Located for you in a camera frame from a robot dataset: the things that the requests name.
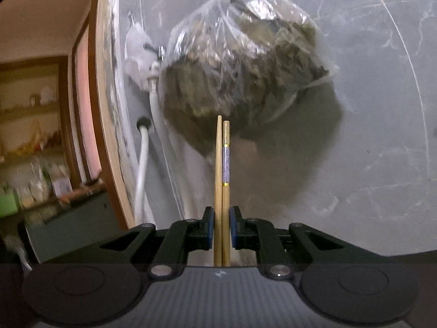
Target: wall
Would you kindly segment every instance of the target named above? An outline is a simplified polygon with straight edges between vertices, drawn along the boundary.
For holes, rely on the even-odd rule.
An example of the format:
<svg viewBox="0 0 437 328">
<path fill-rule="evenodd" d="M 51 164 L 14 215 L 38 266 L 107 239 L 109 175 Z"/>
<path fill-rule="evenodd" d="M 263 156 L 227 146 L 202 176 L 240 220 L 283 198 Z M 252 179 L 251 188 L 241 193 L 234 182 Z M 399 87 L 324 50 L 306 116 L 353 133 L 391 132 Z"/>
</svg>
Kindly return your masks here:
<svg viewBox="0 0 437 328">
<path fill-rule="evenodd" d="M 118 25 L 115 27 L 119 32 L 117 46 L 121 50 L 121 56 L 125 53 L 126 34 L 129 28 L 128 15 L 132 12 L 135 22 L 141 23 L 143 29 L 152 38 L 155 46 L 167 46 L 171 29 L 190 11 L 195 10 L 207 0 L 120 0 L 117 11 Z M 124 59 L 117 61 L 123 70 Z M 122 85 L 118 85 L 118 96 L 124 97 L 127 107 L 125 115 L 121 115 L 120 122 L 126 122 L 130 127 L 136 154 L 139 155 L 141 137 L 136 130 L 136 122 L 139 117 L 151 117 L 149 96 L 139 90 L 132 80 L 123 75 Z M 178 220 L 178 211 L 173 199 L 172 189 L 168 180 L 167 168 L 161 144 L 157 134 L 150 134 L 151 150 L 146 175 L 146 193 L 152 208 L 158 227 L 168 227 Z M 193 152 L 179 137 L 172 135 L 172 143 L 179 158 L 183 163 L 184 170 L 189 173 L 189 187 L 194 195 L 195 208 L 189 209 L 189 216 L 201 217 L 205 206 L 212 204 L 213 179 L 209 174 L 209 164 L 206 160 Z"/>
<path fill-rule="evenodd" d="M 136 128 L 137 120 L 143 116 L 151 118 L 148 94 L 140 91 L 137 85 L 124 74 L 125 42 L 129 28 L 128 14 L 132 11 L 135 22 L 139 23 L 143 20 L 143 15 L 140 6 L 141 0 L 113 0 L 111 4 L 113 6 L 115 35 L 113 58 L 116 58 L 117 61 L 117 70 L 114 71 L 117 106 L 112 107 L 112 112 L 116 119 L 114 123 L 119 127 L 118 134 L 123 137 L 118 142 L 121 149 L 119 152 L 127 153 L 128 156 L 125 156 L 124 159 L 128 159 L 130 162 L 129 166 L 126 166 L 125 162 L 123 163 L 125 165 L 123 178 L 126 179 L 128 178 L 125 175 L 127 172 L 130 172 L 131 177 L 136 176 L 138 169 L 141 136 Z M 127 187 L 131 189 L 130 192 L 133 194 L 134 186 Z M 174 221 L 180 219 L 162 147 L 156 132 L 150 132 L 146 194 L 158 228 L 168 228 Z"/>
<path fill-rule="evenodd" d="M 91 0 L 86 4 L 86 8 L 82 12 L 82 17 L 80 18 L 79 23 L 76 25 L 76 28 L 74 30 L 74 35 L 71 38 L 70 41 L 70 49 L 68 51 L 68 103 L 70 108 L 70 122 L 71 122 L 71 129 L 73 134 L 73 144 L 74 144 L 74 151 L 76 154 L 77 164 L 79 166 L 79 172 L 80 172 L 80 178 L 82 179 L 82 182 L 86 182 L 86 175 L 85 175 L 85 169 L 84 169 L 84 159 L 82 159 L 82 155 L 80 153 L 80 147 L 79 147 L 79 138 L 77 136 L 77 125 L 76 125 L 76 119 L 74 117 L 74 102 L 73 102 L 73 75 L 72 68 L 73 68 L 73 56 L 72 56 L 72 50 L 74 42 L 76 41 L 77 36 L 80 33 L 80 30 L 82 29 L 82 26 L 85 23 L 85 20 L 87 19 L 89 13 L 90 13 L 90 7 L 91 7 Z"/>
<path fill-rule="evenodd" d="M 70 41 L 70 37 L 8 40 L 7 43 L 0 43 L 0 63 L 51 57 L 54 55 L 67 55 Z"/>
<path fill-rule="evenodd" d="M 121 48 L 129 10 L 165 45 L 206 1 L 120 0 Z M 292 1 L 316 20 L 339 71 L 256 136 L 232 138 L 231 203 L 245 217 L 302 222 L 381 254 L 434 250 L 436 0 Z M 134 130 L 147 99 L 128 82 L 125 93 Z M 199 209 L 208 196 L 210 205 L 212 168 L 188 147 L 178 155 Z"/>
<path fill-rule="evenodd" d="M 93 116 L 90 101 L 90 83 L 88 75 L 88 30 L 87 27 L 79 45 L 77 46 L 75 58 L 76 65 L 76 96 L 78 112 L 80 115 L 80 125 L 82 131 L 82 141 L 86 154 L 86 161 L 90 172 L 90 177 L 96 180 L 102 170 L 97 149 L 96 135 L 93 127 Z"/>
</svg>

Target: gray wall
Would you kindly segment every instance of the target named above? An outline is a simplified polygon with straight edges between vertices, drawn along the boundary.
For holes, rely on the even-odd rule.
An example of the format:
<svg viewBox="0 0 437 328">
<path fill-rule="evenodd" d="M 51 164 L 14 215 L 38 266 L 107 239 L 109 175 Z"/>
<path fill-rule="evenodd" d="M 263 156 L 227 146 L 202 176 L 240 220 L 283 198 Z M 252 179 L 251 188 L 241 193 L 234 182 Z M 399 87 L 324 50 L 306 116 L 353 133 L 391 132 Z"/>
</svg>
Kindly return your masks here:
<svg viewBox="0 0 437 328">
<path fill-rule="evenodd" d="M 158 45 L 207 0 L 121 1 L 121 34 L 134 9 Z M 340 71 L 274 124 L 233 140 L 232 204 L 277 227 L 305 222 L 382 254 L 436 249 L 436 0 L 294 2 L 315 19 Z M 134 127 L 147 99 L 125 83 Z M 148 186 L 165 176 L 153 144 Z M 199 208 L 211 204 L 211 167 L 183 152 Z M 154 204 L 174 206 L 168 183 L 160 186 Z"/>
</svg>

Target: jar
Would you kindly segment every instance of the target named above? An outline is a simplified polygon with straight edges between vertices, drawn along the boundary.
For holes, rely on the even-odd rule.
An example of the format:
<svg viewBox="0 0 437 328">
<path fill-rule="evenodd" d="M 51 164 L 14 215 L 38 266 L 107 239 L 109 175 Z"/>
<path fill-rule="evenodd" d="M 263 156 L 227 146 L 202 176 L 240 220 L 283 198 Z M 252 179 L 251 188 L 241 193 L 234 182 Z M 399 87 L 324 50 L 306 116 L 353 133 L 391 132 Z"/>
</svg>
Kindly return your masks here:
<svg viewBox="0 0 437 328">
<path fill-rule="evenodd" d="M 36 202 L 42 203 L 49 199 L 49 186 L 44 179 L 34 178 L 30 183 L 30 191 Z"/>
<path fill-rule="evenodd" d="M 37 93 L 33 93 L 30 95 L 30 105 L 33 106 L 39 106 L 41 104 L 41 95 Z"/>
<path fill-rule="evenodd" d="M 32 207 L 35 204 L 32 193 L 27 185 L 20 185 L 17 188 L 17 195 L 20 199 L 20 206 L 23 208 Z"/>
</svg>

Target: green container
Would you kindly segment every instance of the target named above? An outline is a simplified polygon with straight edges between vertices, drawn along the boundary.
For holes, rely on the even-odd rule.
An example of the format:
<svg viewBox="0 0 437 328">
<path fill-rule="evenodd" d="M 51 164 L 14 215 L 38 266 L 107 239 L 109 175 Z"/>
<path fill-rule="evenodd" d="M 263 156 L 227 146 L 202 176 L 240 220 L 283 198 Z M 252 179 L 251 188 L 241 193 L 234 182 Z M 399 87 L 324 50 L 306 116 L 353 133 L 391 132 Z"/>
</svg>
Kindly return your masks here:
<svg viewBox="0 0 437 328">
<path fill-rule="evenodd" d="M 18 196 L 15 192 L 0 195 L 0 218 L 16 214 L 19 208 Z"/>
</svg>

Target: wooden door frame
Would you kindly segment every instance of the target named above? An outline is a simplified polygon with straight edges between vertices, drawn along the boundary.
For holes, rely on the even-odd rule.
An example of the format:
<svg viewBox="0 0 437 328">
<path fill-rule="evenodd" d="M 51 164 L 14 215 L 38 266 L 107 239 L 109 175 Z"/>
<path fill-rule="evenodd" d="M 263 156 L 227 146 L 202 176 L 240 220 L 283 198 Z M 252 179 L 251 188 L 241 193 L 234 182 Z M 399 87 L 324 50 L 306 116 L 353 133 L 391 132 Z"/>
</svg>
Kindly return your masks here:
<svg viewBox="0 0 437 328">
<path fill-rule="evenodd" d="M 79 46 L 80 40 L 85 34 L 85 31 L 90 23 L 90 14 L 87 15 L 85 18 L 85 21 L 80 27 L 79 34 L 76 37 L 76 40 L 74 41 L 73 50 L 71 53 L 71 78 L 72 78 L 72 93 L 73 93 L 73 107 L 74 107 L 74 121 L 76 123 L 76 132 L 77 132 L 77 138 L 79 140 L 79 150 L 80 155 L 82 158 L 82 165 L 84 167 L 85 172 L 85 180 L 86 182 L 91 181 L 91 175 L 90 175 L 90 169 L 88 167 L 88 161 L 87 161 L 87 153 L 85 151 L 85 143 L 84 143 L 84 136 L 82 134 L 82 122 L 80 120 L 80 111 L 79 111 L 79 102 L 77 98 L 77 79 L 76 79 L 76 52 L 77 47 Z"/>
<path fill-rule="evenodd" d="M 99 0 L 91 0 L 88 30 L 88 75 L 90 82 L 91 112 L 102 166 L 102 176 L 108 191 L 108 196 L 120 228 L 127 230 L 135 225 L 135 221 L 127 198 L 126 189 L 123 186 L 119 158 L 114 154 L 117 152 L 117 150 L 114 149 L 117 147 L 117 142 L 113 129 L 111 129 L 113 125 L 108 100 L 106 99 L 106 88 L 109 87 L 109 85 L 107 85 L 104 72 L 102 73 L 105 63 L 104 51 L 99 49 L 99 55 L 97 56 L 97 41 L 101 44 L 104 39 L 102 26 L 99 26 L 98 29 L 98 12 Z"/>
<path fill-rule="evenodd" d="M 60 108 L 60 126 L 63 152 L 70 170 L 70 181 L 73 188 L 80 186 L 81 178 L 74 149 L 73 131 L 71 128 L 70 107 L 68 100 L 68 56 L 56 55 L 43 58 L 31 58 L 0 64 L 0 71 L 31 68 L 41 65 L 58 66 L 58 102 Z"/>
</svg>

